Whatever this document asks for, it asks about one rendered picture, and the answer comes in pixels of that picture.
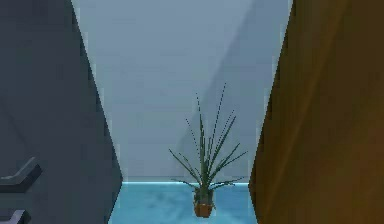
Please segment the green plant in orange pot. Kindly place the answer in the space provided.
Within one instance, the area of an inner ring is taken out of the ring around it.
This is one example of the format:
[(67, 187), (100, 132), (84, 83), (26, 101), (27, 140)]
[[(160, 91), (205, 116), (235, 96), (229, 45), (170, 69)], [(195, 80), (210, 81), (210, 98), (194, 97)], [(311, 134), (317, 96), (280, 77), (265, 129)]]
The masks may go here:
[(240, 146), (240, 144), (237, 143), (226, 157), (222, 158), (219, 162), (216, 162), (220, 152), (222, 151), (224, 143), (227, 140), (232, 130), (232, 127), (236, 121), (236, 115), (234, 114), (234, 110), (232, 110), (227, 120), (225, 121), (225, 124), (220, 132), (219, 137), (216, 137), (225, 90), (226, 85), (223, 85), (219, 104), (217, 107), (213, 130), (210, 135), (206, 134), (206, 128), (203, 122), (203, 113), (201, 110), (199, 97), (196, 97), (197, 110), (199, 114), (199, 135), (196, 135), (195, 131), (192, 129), (190, 121), (186, 120), (186, 123), (190, 130), (190, 134), (192, 136), (194, 147), (197, 152), (199, 167), (193, 167), (189, 159), (181, 152), (175, 154), (172, 149), (169, 149), (169, 152), (172, 157), (176, 161), (178, 161), (179, 164), (196, 181), (196, 183), (193, 184), (185, 180), (172, 178), (172, 181), (186, 184), (193, 189), (193, 210), (195, 216), (199, 218), (209, 218), (211, 216), (212, 211), (216, 208), (214, 202), (214, 193), (218, 188), (222, 188), (225, 186), (234, 186), (237, 181), (244, 179), (244, 176), (241, 176), (239, 178), (231, 180), (218, 182), (214, 181), (220, 171), (222, 171), (229, 164), (235, 162), (236, 160), (240, 159), (241, 157), (247, 154), (247, 151), (245, 151), (235, 156), (235, 152)]

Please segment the brown wooden cupboard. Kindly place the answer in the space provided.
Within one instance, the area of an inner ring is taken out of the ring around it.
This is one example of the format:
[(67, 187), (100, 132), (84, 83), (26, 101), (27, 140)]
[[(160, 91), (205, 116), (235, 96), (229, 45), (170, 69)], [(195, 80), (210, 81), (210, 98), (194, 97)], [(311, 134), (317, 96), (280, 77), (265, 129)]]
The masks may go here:
[(384, 224), (384, 0), (293, 0), (249, 192), (258, 224)]

